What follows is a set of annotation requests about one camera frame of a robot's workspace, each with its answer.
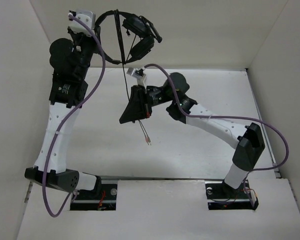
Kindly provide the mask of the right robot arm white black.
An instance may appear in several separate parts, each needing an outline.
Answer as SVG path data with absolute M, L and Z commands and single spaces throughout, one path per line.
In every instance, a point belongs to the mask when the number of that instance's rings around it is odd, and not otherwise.
M 261 128 L 255 123 L 244 126 L 230 120 L 213 118 L 212 112 L 186 95 L 190 86 L 181 73 L 171 73 L 162 86 L 146 85 L 147 77 L 142 69 L 129 68 L 127 74 L 135 78 L 137 84 L 131 87 L 130 98 L 119 123 L 148 119 L 153 107 L 170 102 L 166 111 L 171 118 L 204 130 L 235 150 L 221 190 L 227 197 L 237 194 L 265 148 Z

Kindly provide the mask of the front aluminium rail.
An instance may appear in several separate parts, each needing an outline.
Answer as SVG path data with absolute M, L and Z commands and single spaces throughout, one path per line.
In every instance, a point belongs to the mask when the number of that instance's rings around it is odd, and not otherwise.
M 190 177 L 137 177 L 137 176 L 106 176 L 101 175 L 106 180 L 142 180 L 142 181 L 161 181 L 161 180 L 204 180 L 204 181 L 223 181 L 222 178 L 190 178 Z

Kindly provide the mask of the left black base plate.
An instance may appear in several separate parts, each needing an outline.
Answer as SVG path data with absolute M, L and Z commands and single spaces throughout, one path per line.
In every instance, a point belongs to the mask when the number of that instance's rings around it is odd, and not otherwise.
M 71 197 L 71 211 L 115 211 L 117 205 L 118 180 L 103 179 L 101 192 L 95 195 L 91 191 L 80 190 Z

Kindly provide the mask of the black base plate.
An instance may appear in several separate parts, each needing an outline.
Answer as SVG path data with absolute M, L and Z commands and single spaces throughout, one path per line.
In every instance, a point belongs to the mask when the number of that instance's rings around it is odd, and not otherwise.
M 71 211 L 115 211 L 117 205 L 118 180 L 103 179 L 101 192 L 95 195 L 91 191 L 80 190 L 71 197 Z
M 207 206 L 209 210 L 253 210 L 259 206 L 259 199 L 249 182 L 242 183 L 238 189 L 228 188 L 221 181 L 205 183 Z

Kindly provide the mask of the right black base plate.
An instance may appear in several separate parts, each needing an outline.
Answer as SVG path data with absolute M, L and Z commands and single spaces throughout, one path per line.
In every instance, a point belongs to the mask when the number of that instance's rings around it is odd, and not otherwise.
M 259 199 L 249 182 L 242 183 L 238 189 L 228 188 L 221 181 L 205 183 L 207 206 L 209 210 L 253 210 L 259 206 Z

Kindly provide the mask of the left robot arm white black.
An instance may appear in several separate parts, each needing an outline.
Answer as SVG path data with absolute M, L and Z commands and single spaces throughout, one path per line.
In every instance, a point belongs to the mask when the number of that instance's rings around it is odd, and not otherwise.
M 67 148 L 77 116 L 85 98 L 85 81 L 94 54 L 100 52 L 99 39 L 68 30 L 72 39 L 59 38 L 49 48 L 53 67 L 49 95 L 49 119 L 43 144 L 32 167 L 26 168 L 26 179 L 51 189 L 71 193 L 85 192 L 97 198 L 102 192 L 99 176 L 67 168 Z

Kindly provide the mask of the black headphones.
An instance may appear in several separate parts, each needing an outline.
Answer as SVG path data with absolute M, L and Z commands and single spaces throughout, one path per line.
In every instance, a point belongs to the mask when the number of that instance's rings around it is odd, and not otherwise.
M 94 32 L 97 38 L 101 38 L 101 24 L 108 17 L 114 16 L 116 34 L 120 48 L 121 59 L 116 60 L 105 54 L 105 60 L 114 65 L 125 65 L 136 62 L 145 57 L 154 47 L 155 41 L 161 43 L 163 38 L 155 28 L 154 24 L 144 16 L 134 13 L 116 10 L 109 10 L 101 14 L 94 23 Z M 137 44 L 132 44 L 128 53 L 128 58 L 125 56 L 124 41 L 121 28 L 126 29 L 128 36 L 133 33 L 140 38 Z

